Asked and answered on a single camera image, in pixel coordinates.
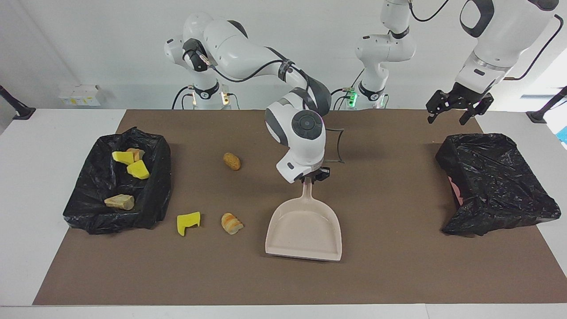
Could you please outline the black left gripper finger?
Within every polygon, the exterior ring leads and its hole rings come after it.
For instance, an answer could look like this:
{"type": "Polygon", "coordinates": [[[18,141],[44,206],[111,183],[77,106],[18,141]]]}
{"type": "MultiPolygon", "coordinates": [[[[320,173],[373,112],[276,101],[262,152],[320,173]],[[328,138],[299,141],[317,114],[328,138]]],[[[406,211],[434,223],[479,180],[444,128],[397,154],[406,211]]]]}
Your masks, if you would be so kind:
{"type": "Polygon", "coordinates": [[[480,99],[480,101],[478,101],[476,106],[474,106],[471,102],[468,101],[466,103],[466,110],[459,119],[460,125],[466,125],[469,119],[475,117],[476,115],[478,116],[484,115],[484,113],[488,111],[488,108],[490,107],[493,101],[494,98],[491,93],[487,93],[486,96],[480,99]]]}
{"type": "Polygon", "coordinates": [[[441,89],[438,89],[427,102],[428,123],[432,124],[439,114],[445,112],[445,108],[446,94],[441,89]]]}

